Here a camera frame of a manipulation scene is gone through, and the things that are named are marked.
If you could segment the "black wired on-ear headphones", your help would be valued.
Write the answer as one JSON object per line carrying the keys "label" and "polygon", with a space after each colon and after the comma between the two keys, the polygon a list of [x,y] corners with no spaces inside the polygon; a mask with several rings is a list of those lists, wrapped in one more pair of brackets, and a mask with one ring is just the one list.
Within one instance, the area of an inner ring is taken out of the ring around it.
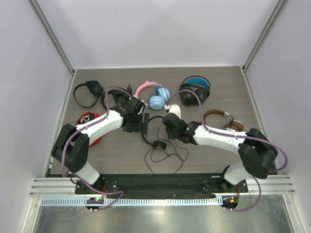
{"label": "black wired on-ear headphones", "polygon": [[[151,160],[153,163],[159,163],[159,162],[162,162],[162,161],[166,160],[167,158],[171,158],[172,156],[176,156],[177,159],[178,159],[179,161],[181,161],[181,165],[180,165],[180,167],[179,167],[174,173],[171,174],[171,176],[175,175],[175,174],[182,168],[184,162],[185,162],[185,161],[188,159],[188,157],[189,157],[189,151],[188,151],[186,148],[183,148],[183,147],[178,146],[177,143],[176,143],[176,140],[174,140],[174,144],[173,144],[172,142],[170,142],[170,141],[167,140],[167,139],[159,139],[159,137],[158,137],[158,132],[159,132],[159,130],[161,129],[162,126],[164,126],[164,124],[161,124],[161,125],[159,126],[159,128],[157,129],[157,132],[156,132],[157,140],[154,141],[154,142],[148,141],[148,140],[146,139],[144,133],[141,134],[142,140],[143,140],[147,145],[151,146],[151,149],[148,150],[148,151],[146,152],[145,156],[144,156],[144,163],[145,163],[145,165],[147,166],[147,168],[151,171],[151,173],[152,173],[155,177],[157,176],[156,173],[151,169],[151,167],[148,165],[148,163],[147,163],[147,161],[146,161],[147,155],[148,155],[148,154],[150,155],[150,160]],[[169,143],[169,144],[172,145],[174,152],[172,152],[172,153],[168,153],[168,152],[167,152],[167,143]],[[177,152],[176,147],[178,147],[179,149],[185,150],[185,151],[187,152],[186,158],[185,158],[185,159],[182,158],[182,156]],[[155,151],[159,151],[159,152],[161,152],[161,153],[164,153],[166,156],[163,157],[163,158],[160,159],[160,160],[154,160],[154,159],[153,159],[153,153],[154,153]]]}

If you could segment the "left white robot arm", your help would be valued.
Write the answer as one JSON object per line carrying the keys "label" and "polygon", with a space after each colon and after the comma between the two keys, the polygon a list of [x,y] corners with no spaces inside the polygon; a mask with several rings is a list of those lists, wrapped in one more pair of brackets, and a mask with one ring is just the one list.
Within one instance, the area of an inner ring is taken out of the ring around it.
{"label": "left white robot arm", "polygon": [[52,148],[51,155],[64,168],[86,182],[86,188],[92,194],[103,189],[99,172],[88,161],[89,146],[105,134],[122,128],[124,132],[146,134],[149,115],[143,114],[145,103],[131,97],[122,105],[116,105],[105,114],[90,122],[62,127]]}

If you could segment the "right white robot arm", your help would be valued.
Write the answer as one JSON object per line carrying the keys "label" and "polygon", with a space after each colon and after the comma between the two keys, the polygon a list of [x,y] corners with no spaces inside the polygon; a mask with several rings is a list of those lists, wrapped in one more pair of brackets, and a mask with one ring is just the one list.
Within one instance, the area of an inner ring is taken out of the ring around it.
{"label": "right white robot arm", "polygon": [[266,179],[278,155],[276,146],[270,145],[257,129],[229,132],[196,121],[186,123],[174,113],[167,114],[162,123],[169,139],[177,139],[184,144],[212,146],[239,155],[241,161],[228,165],[219,179],[219,186],[225,192],[232,191],[238,183],[250,177]]}

